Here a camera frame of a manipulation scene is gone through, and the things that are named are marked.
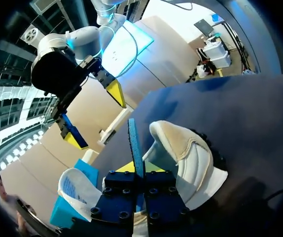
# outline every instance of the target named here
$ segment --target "white wall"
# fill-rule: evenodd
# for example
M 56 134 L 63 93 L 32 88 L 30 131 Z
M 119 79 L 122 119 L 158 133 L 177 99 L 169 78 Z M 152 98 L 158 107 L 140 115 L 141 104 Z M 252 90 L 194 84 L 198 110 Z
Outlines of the white wall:
M 124 94 L 138 104 L 151 91 L 184 83 L 194 72 L 199 58 L 187 42 L 158 16 L 142 19 L 135 25 L 154 41 L 118 80 Z
M 214 24 L 212 21 L 213 11 L 194 3 L 180 3 L 178 6 L 186 9 L 193 9 L 184 10 L 164 1 L 150 0 L 142 18 L 144 19 L 150 16 L 160 17 L 187 43 L 190 43 L 202 34 L 202 32 L 194 26 L 196 22 L 205 19 L 210 25 Z M 222 25 L 215 26 L 214 32 L 221 34 L 221 38 L 229 49 L 236 48 L 228 32 Z

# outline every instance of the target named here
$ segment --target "desk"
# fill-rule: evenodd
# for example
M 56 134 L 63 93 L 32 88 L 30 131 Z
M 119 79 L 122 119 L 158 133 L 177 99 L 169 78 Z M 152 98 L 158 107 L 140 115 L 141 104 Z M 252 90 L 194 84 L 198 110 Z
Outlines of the desk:
M 167 120 L 205 133 L 226 158 L 228 179 L 212 197 L 228 211 L 243 199 L 283 189 L 283 76 L 236 76 L 162 88 L 131 114 L 142 152 L 153 143 L 149 124 Z M 132 161 L 128 128 L 122 126 L 92 164 L 98 188 L 109 170 Z M 281 196 L 270 204 L 275 207 Z

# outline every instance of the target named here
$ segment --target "cable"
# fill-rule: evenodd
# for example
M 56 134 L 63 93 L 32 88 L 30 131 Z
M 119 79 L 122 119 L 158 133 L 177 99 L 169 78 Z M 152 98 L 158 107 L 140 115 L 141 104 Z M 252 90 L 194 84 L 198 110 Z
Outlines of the cable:
M 83 87 L 83 86 L 84 86 L 84 84 L 85 84 L 85 83 L 87 83 L 87 81 L 88 81 L 89 77 L 91 77 L 91 76 L 89 76 L 89 75 L 88 75 L 88 76 L 86 77 L 86 79 L 85 79 L 84 83 L 83 83 L 83 84 L 81 84 L 81 85 L 80 85 L 80 87 Z
M 128 70 L 130 70 L 131 67 L 134 65 L 134 63 L 136 62 L 137 57 L 138 57 L 138 45 L 137 45 L 136 39 L 134 38 L 134 36 L 132 35 L 132 33 L 130 33 L 130 32 L 125 28 L 125 26 L 122 26 L 122 27 L 123 27 L 123 28 L 130 34 L 130 36 L 132 37 L 132 39 L 133 39 L 133 41 L 134 41 L 134 44 L 135 44 L 136 53 L 135 53 L 135 57 L 134 57 L 134 59 L 132 60 L 132 62 L 126 67 L 126 69 L 125 69 L 124 71 L 122 71 L 118 76 L 116 76 L 117 78 L 119 78 L 119 77 L 123 76 L 125 73 L 127 73 Z M 81 86 L 83 86 L 83 85 L 87 82 L 88 78 L 96 79 L 95 77 L 92 77 L 92 76 L 88 75 L 86 81 L 85 81 Z
M 283 189 L 281 189 L 281 190 L 279 190 L 279 191 L 277 191 L 277 192 L 275 192 L 275 193 L 269 195 L 269 196 L 265 199 L 265 201 L 269 201 L 269 200 L 275 198 L 277 195 L 280 195 L 280 194 L 283 194 Z
M 123 26 L 123 28 L 130 34 L 130 36 L 132 37 L 134 43 L 135 43 L 135 48 L 136 48 L 136 53 L 135 53 L 135 57 L 134 59 L 132 60 L 132 62 L 129 64 L 129 66 L 126 67 L 126 69 L 124 71 L 122 71 L 118 76 L 117 78 L 123 76 L 125 73 L 128 72 L 128 70 L 130 70 L 130 68 L 134 65 L 134 63 L 136 62 L 137 60 L 137 56 L 138 56 L 138 45 L 137 45 L 137 42 L 136 42 L 136 39 L 134 38 L 134 36 L 132 35 L 132 33 L 130 33 L 126 28 L 125 26 Z
M 188 9 L 188 8 L 184 8 L 184 7 L 182 7 L 182 6 L 176 5 L 175 3 L 166 1 L 166 0 L 161 0 L 161 1 L 164 1 L 164 2 L 166 2 L 166 3 L 169 3 L 169 4 L 173 5 L 173 6 L 176 6 L 176 7 L 178 7 L 178 8 L 183 9 L 183 10 L 186 10 L 186 11 L 191 11 L 191 10 L 193 10 L 193 4 L 192 4 L 191 2 L 190 2 L 190 3 L 191 3 L 191 8 Z

